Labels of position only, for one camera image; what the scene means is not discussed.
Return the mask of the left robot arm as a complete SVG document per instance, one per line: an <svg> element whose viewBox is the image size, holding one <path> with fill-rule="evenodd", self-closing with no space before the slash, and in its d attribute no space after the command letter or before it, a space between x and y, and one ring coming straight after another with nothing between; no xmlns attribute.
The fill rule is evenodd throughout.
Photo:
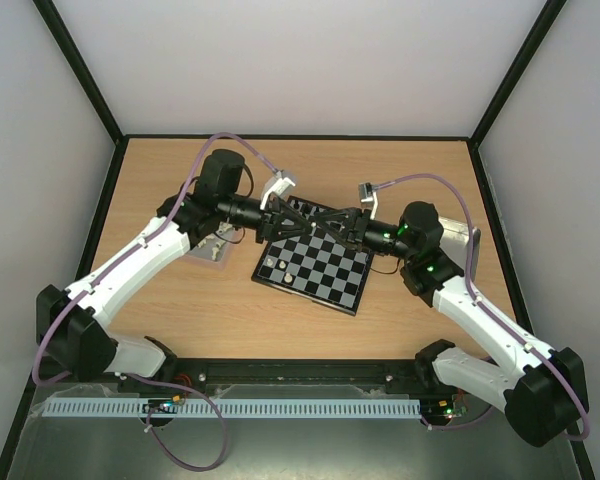
<svg viewBox="0 0 600 480"><path fill-rule="evenodd" d="M274 170L258 198L237 190L250 169L239 153L216 149L199 154L178 194L167 198L144 229L95 271L36 297L40 355L49 355L81 382L102 374L155 376L170 357L157 340L115 336L114 317L157 273L196 248L222 223L254 231L259 243L307 233L310 223L286 197L296 185L286 170Z"/></svg>

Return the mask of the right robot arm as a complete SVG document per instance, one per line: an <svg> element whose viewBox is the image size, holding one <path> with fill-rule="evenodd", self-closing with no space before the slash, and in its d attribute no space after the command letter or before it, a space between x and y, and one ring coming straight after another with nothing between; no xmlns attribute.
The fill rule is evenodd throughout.
<svg viewBox="0 0 600 480"><path fill-rule="evenodd" d="M516 434L542 447L584 421L588 394L584 363L572 349L556 350L526 331L475 290L470 276L441 248L443 226L435 207L408 204L396 225L368 210L319 213L314 223L338 243L403 260L407 289L460 326L489 355L472 357L440 340L416 356L425 390L458 387L504 413Z"/></svg>

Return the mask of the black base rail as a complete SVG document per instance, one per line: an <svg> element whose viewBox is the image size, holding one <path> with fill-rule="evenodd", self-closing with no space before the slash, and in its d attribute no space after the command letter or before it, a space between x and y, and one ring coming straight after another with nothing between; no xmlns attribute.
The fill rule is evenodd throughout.
<svg viewBox="0 0 600 480"><path fill-rule="evenodd" d="M187 385L199 392L213 385L265 384L353 384L383 385L392 394L441 395L459 388L473 395L469 375L484 372L486 386L503 384L506 396L513 391L544 395L563 387L543 363L523 363L521 374L507 377L504 368L491 359L468 356L453 344L435 343L408 360L222 360L179 358L170 351L151 381Z"/></svg>

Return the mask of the black white chessboard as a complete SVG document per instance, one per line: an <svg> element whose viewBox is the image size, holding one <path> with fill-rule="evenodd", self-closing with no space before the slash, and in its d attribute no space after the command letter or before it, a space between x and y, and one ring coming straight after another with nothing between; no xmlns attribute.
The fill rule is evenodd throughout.
<svg viewBox="0 0 600 480"><path fill-rule="evenodd" d="M273 265L266 265L271 258ZM374 255L347 249L319 227L311 235L269 242L251 280L354 316L371 271ZM286 262L281 269L279 262ZM291 283L284 281L289 273Z"/></svg>

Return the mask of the left metal tray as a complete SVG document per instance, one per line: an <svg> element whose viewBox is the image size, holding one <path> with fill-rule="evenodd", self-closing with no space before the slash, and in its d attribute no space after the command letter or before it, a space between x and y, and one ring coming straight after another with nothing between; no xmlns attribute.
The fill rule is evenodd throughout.
<svg viewBox="0 0 600 480"><path fill-rule="evenodd" d="M222 270L243 238L242 229L221 222L215 232L204 237L184 258L201 267Z"/></svg>

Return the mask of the black metal frame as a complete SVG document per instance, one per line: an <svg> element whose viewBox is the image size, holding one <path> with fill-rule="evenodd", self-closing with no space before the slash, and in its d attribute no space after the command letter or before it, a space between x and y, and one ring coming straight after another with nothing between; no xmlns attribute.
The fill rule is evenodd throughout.
<svg viewBox="0 0 600 480"><path fill-rule="evenodd" d="M495 196L487 181L486 169L479 153L479 147L504 108L546 35L558 18L564 5L564 2L556 0L548 0L545 2L529 33L526 35L522 46L516 53L503 80L498 86L496 93L489 102L475 131L471 136L465 137L462 140L468 148L481 199L486 209L486 216L491 228L491 235L495 242L495 249L503 269L505 284L507 286L509 297L513 302L515 317L517 320L521 321L525 328L530 328L532 326L531 320L528 315L526 304L522 298L522 290L513 266L510 249L505 244L504 229L496 217ZM56 5L51 1L38 1L35 6L115 145L104 186L96 207L95 216L91 222L90 230L77 269L78 273L83 274L87 268L92 266L95 259L96 248L104 229L105 217L109 211L120 170L123 165L123 156L126 153L129 141L132 137L120 130L114 119L113 113L89 71L86 62ZM33 397L34 385L33 383L27 383L0 456L0 479L7 478L8 475L15 470L14 460L17 456L17 450L22 443L23 431L25 429L25 411L31 406Z"/></svg>

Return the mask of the right metal tray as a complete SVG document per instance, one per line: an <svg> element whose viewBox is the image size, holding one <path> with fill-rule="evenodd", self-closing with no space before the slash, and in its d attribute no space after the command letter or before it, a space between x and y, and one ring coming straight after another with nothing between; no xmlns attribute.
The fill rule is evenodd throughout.
<svg viewBox="0 0 600 480"><path fill-rule="evenodd" d="M459 267L465 269L467 252L469 249L469 233L466 223L440 217L439 222L444 231L440 241L441 249L446 255ZM474 281L476 278L479 251L481 242L481 230L473 228L473 246L471 251L470 277Z"/></svg>

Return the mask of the metal tray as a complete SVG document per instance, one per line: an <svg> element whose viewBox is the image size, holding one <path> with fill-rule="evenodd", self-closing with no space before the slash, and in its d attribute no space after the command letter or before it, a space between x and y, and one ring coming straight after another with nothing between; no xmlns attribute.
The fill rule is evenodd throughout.
<svg viewBox="0 0 600 480"><path fill-rule="evenodd" d="M467 252L469 249L469 233L466 223L440 217L439 222L444 231L440 241L441 249L446 255L459 267L465 269ZM479 251L481 242L481 230L473 228L473 246L471 251L470 277L474 281L476 278Z"/></svg>
<svg viewBox="0 0 600 480"><path fill-rule="evenodd" d="M242 229L221 222L215 232L204 237L184 258L201 267L222 270L243 238Z"/></svg>

